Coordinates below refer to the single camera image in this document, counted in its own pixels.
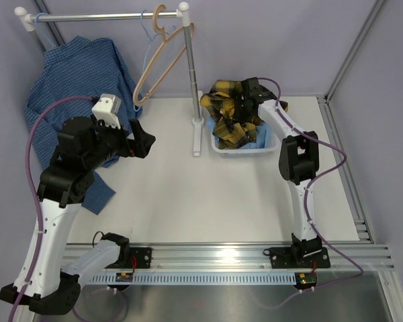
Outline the wooden hanger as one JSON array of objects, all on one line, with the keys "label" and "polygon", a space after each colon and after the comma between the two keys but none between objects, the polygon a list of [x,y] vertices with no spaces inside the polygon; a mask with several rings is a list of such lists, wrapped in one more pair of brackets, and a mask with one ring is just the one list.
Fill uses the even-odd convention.
[{"label": "wooden hanger", "polygon": [[[176,10],[176,17],[181,20],[182,26],[173,30],[171,33],[167,33],[164,26],[159,24],[160,15],[165,13],[166,6],[164,4],[160,4],[154,10],[152,14],[152,28],[155,34],[161,37],[161,43],[159,44],[158,48],[150,58],[150,60],[145,62],[144,69],[142,71],[142,75],[139,78],[136,88],[134,90],[134,94],[132,97],[133,104],[135,107],[140,108],[145,104],[145,102],[152,97],[156,89],[162,83],[164,78],[170,73],[176,63],[179,61],[180,57],[186,52],[190,53],[190,47],[192,46],[192,39],[195,33],[195,24],[191,22],[189,16],[189,3],[182,1],[180,2],[177,10]],[[183,35],[185,38],[185,45],[178,51],[176,57],[170,62],[168,67],[164,70],[164,72],[159,76],[156,82],[151,86],[144,95],[142,95],[142,88],[152,72],[155,64],[159,60],[159,58],[163,55],[163,52],[167,49],[169,44],[173,42],[175,38],[180,35]]]}]

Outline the light blue shirt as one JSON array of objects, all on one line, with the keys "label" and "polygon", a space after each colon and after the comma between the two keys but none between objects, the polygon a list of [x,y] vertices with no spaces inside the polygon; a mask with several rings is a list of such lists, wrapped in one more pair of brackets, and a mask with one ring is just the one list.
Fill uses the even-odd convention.
[{"label": "light blue shirt", "polygon": [[219,150],[259,150],[259,149],[273,149],[276,147],[275,138],[273,138],[273,132],[268,124],[261,122],[260,125],[256,126],[257,138],[254,142],[248,142],[247,144],[239,148],[227,148],[220,139],[213,135],[213,130],[216,122],[212,117],[207,120],[208,129],[211,132],[212,138],[214,140],[214,146]]}]

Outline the yellow plaid shirt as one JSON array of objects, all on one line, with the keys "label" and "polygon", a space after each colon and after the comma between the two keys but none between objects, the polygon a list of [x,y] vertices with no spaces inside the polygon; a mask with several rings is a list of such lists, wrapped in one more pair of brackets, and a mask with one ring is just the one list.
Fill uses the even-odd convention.
[{"label": "yellow plaid shirt", "polygon": [[200,105],[216,122],[213,134],[227,148],[239,148],[248,142],[254,142],[257,138],[256,126],[262,122],[259,116],[251,121],[235,120],[235,107],[242,94],[242,81],[217,80],[210,92],[200,98]]}]

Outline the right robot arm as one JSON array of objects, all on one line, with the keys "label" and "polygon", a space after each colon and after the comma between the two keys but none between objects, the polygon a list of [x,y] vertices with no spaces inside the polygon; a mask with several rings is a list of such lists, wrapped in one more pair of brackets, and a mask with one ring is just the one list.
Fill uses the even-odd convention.
[{"label": "right robot arm", "polygon": [[322,239],[316,232],[316,222],[307,212],[314,210],[313,187],[320,167],[318,135],[303,128],[285,112],[279,97],[266,90],[257,77],[241,82],[242,98],[236,108],[239,120],[258,116],[271,128],[281,141],[278,167],[287,182],[291,199],[294,226],[292,244],[282,250],[270,249],[271,261],[279,263],[272,267],[329,268],[328,250],[322,246]]}]

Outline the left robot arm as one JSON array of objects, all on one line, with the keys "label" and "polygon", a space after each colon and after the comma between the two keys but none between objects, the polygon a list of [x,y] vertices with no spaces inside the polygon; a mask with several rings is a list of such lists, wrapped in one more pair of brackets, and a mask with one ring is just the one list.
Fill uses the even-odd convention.
[{"label": "left robot arm", "polygon": [[73,117],[58,132],[58,145],[49,166],[41,173],[35,200],[38,219],[21,276],[1,288],[0,300],[14,307],[27,306],[39,315],[65,315],[77,302],[81,289],[105,268],[134,266],[128,238],[105,234],[74,262],[61,260],[75,218],[94,182],[94,172],[119,156],[145,158],[156,138],[137,119],[130,122],[134,135],[95,117]]}]

